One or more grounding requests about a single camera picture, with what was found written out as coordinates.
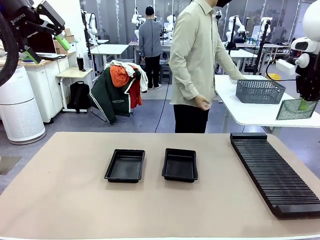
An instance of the black cup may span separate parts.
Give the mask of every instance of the black cup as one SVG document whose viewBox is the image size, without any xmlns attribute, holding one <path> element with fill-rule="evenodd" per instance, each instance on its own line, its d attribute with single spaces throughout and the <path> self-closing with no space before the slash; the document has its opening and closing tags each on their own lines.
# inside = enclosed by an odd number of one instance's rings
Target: black cup
<svg viewBox="0 0 320 240">
<path fill-rule="evenodd" d="M 80 71 L 84 70 L 85 62 L 83 57 L 77 57 L 76 62 L 78 63 L 78 67 Z"/>
</svg>

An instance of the green jacket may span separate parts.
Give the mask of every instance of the green jacket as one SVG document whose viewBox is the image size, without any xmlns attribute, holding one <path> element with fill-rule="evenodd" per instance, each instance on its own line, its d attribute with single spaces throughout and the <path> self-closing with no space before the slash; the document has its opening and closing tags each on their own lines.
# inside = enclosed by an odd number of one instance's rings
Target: green jacket
<svg viewBox="0 0 320 240">
<path fill-rule="evenodd" d="M 131 101 L 129 89 L 134 80 L 135 78 L 132 78 L 126 85 L 115 87 L 110 75 L 110 67 L 108 67 L 99 76 L 90 90 L 88 96 L 92 106 L 99 109 L 110 124 L 114 124 L 117 121 L 116 115 L 130 116 Z"/>
</svg>

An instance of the white cylinder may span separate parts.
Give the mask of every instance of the white cylinder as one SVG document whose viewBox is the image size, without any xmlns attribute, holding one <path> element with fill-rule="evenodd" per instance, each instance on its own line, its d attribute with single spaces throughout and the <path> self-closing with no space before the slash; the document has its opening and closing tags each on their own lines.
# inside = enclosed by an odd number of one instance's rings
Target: white cylinder
<svg viewBox="0 0 320 240">
<path fill-rule="evenodd" d="M 0 116 L 12 144 L 30 144 L 42 139 L 46 129 L 24 66 L 0 87 Z"/>
</svg>

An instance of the face mask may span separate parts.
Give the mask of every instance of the face mask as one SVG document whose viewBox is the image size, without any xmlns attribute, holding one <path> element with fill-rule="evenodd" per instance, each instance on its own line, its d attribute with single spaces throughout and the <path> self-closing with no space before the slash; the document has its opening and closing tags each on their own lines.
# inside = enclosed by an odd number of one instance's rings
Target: face mask
<svg viewBox="0 0 320 240">
<path fill-rule="evenodd" d="M 216 3 L 216 6 L 223 8 L 225 5 L 227 5 L 231 1 L 232 0 L 218 0 L 218 2 Z"/>
</svg>

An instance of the black pants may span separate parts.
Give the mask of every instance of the black pants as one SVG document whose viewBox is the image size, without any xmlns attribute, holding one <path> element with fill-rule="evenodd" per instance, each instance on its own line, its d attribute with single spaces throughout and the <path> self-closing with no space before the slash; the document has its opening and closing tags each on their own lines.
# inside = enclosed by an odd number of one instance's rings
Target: black pants
<svg viewBox="0 0 320 240">
<path fill-rule="evenodd" d="M 173 105 L 176 134 L 204 134 L 206 132 L 209 110 L 203 111 L 195 106 Z"/>
<path fill-rule="evenodd" d="M 148 88 L 152 89 L 159 87 L 159 68 L 160 68 L 160 55 L 145 58 L 146 76 L 148 78 Z"/>
</svg>

